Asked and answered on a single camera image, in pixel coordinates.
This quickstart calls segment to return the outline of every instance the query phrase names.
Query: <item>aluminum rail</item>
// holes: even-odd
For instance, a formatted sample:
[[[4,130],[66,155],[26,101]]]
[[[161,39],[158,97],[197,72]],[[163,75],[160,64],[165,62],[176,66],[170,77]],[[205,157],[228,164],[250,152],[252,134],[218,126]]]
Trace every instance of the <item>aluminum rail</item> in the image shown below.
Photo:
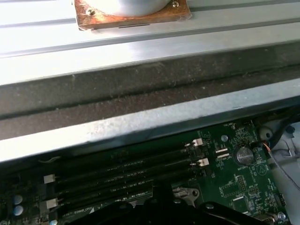
[[[188,21],[83,32],[70,1],[0,0],[0,85],[300,39],[300,0],[188,3]]]
[[[300,102],[300,79],[0,141],[0,162],[99,142],[97,150],[144,142]]]

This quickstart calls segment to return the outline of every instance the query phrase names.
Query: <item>cable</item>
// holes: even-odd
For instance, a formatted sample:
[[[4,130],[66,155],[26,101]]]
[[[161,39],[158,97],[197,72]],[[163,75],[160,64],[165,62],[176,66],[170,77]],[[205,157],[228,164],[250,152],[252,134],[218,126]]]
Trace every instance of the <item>cable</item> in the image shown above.
[[[263,144],[265,147],[266,147],[266,149],[267,149],[267,151],[268,151],[268,153],[269,153],[269,155],[270,155],[270,157],[273,159],[273,161],[274,161],[274,163],[276,164],[276,166],[278,167],[278,169],[282,172],[282,174],[300,191],[300,187],[296,184],[296,182],[285,172],[285,170],[282,168],[282,166],[279,164],[279,162],[277,161],[277,159],[275,159],[275,157],[273,156],[273,154],[272,154],[272,152],[271,152],[271,149],[269,148],[269,146],[266,144],[266,143],[264,143]]]
[[[39,163],[53,163],[55,162],[56,160],[60,159],[60,156],[55,156],[55,157],[52,157],[51,159],[47,160],[47,161],[43,161],[43,160],[38,160]]]
[[[273,134],[273,136],[269,139],[269,148],[273,149],[277,143],[279,142],[279,140],[281,139],[281,136],[283,135],[283,133],[285,132],[286,128],[293,124],[294,122],[298,121],[300,119],[300,115],[299,114],[295,114],[283,121],[280,122],[280,127],[279,129]]]

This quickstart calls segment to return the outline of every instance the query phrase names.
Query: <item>screw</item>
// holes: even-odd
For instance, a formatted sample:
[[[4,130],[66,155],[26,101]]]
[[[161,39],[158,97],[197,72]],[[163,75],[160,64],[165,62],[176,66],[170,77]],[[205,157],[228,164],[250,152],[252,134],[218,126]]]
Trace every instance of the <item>screw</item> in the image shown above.
[[[88,10],[86,10],[87,15],[94,15],[95,13],[96,13],[95,10],[92,8],[89,8]]]
[[[227,135],[222,135],[222,136],[221,136],[221,140],[222,140],[223,142],[227,142],[227,141],[228,141],[228,136],[227,136]]]
[[[174,2],[172,2],[172,6],[174,8],[177,8],[177,7],[179,7],[179,3],[177,1],[174,1]]]
[[[286,219],[286,215],[283,212],[279,212],[277,214],[277,216],[278,216],[278,219],[280,219],[280,220],[285,220]]]
[[[214,208],[212,204],[206,204],[205,207],[209,210],[212,210]]]
[[[175,203],[175,204],[180,204],[180,203],[181,203],[181,200],[180,200],[180,199],[174,199],[174,203]]]

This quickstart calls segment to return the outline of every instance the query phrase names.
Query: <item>white cylinder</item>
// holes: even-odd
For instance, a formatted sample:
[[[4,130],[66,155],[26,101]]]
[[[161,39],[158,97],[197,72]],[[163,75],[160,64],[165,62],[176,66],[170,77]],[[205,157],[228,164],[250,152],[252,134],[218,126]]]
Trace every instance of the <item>white cylinder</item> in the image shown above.
[[[122,17],[150,15],[163,9],[171,0],[86,0],[93,8]]]

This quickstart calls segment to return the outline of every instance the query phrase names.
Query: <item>motherboard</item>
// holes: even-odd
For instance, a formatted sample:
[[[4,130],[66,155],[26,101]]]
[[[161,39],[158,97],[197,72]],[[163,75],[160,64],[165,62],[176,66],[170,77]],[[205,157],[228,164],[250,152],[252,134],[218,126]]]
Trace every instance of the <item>motherboard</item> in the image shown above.
[[[0,225],[66,225],[116,201],[151,197],[154,180],[197,207],[213,201],[268,224],[289,224],[251,121],[201,128],[40,167],[1,180]]]

